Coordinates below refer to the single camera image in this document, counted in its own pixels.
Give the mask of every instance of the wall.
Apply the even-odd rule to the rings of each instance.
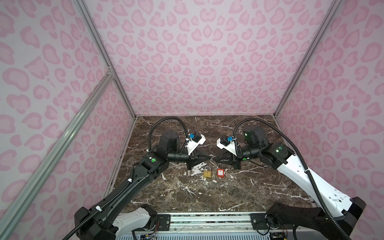
[[[331,0],[86,0],[136,114],[273,113]]]
[[[72,1],[1,1],[0,216],[105,73]]]
[[[367,203],[354,240],[384,234],[383,11],[347,1],[278,118],[310,168]]]
[[[11,239],[62,239],[72,230],[75,212],[101,200],[131,123],[111,83]]]

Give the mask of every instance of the pink leopard print wallpaper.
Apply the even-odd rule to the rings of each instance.
[[[111,83],[10,239],[62,239],[72,230],[75,212],[106,191],[131,123]]]
[[[136,114],[273,113],[331,0],[86,0]]]
[[[0,217],[105,73],[71,0],[0,2]]]
[[[353,240],[384,235],[383,12],[346,2],[278,118],[310,168],[367,203]]]

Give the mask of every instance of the marble tabletop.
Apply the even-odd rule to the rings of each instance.
[[[243,119],[260,117],[272,124],[270,115],[259,116],[182,116],[189,132],[200,131],[205,137],[204,145],[198,149],[215,157],[223,150],[216,146],[222,135],[231,135],[234,127]],[[147,149],[149,129],[163,117],[138,117],[128,149],[124,155],[115,186],[128,175],[131,164],[137,162]],[[270,143],[283,142],[270,127],[263,126]],[[176,120],[160,124],[152,135],[152,146],[156,145],[164,130],[179,132],[183,143],[184,131]],[[264,165],[258,159],[255,162]],[[203,178],[205,167],[211,167],[212,178]],[[216,175],[217,163],[213,160],[195,166],[188,171],[185,164],[171,162],[169,168],[153,183],[145,187],[122,212],[130,212],[142,204],[150,204],[158,212],[214,212],[214,211],[266,211],[274,202],[295,207],[311,207],[309,196],[289,178],[270,167],[260,167],[251,162],[242,162],[242,169],[235,170],[224,165],[227,176]]]

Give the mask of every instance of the padlock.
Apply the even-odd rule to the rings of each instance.
[[[209,167],[209,166],[206,166],[206,167],[204,168],[203,177],[209,177],[209,178],[211,178],[211,177],[212,177],[211,167],[209,167],[209,171],[206,170],[207,167]]]
[[[219,165],[220,165],[221,163],[219,163],[218,165],[217,165],[217,176],[218,177],[224,177],[224,169],[221,169],[221,168],[219,168]]]

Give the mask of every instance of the yellow padlock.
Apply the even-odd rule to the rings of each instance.
[[[206,167],[204,168],[203,177],[209,177],[209,178],[212,178],[211,167],[209,167],[209,171],[206,170],[207,167],[209,167],[209,166],[206,166]]]

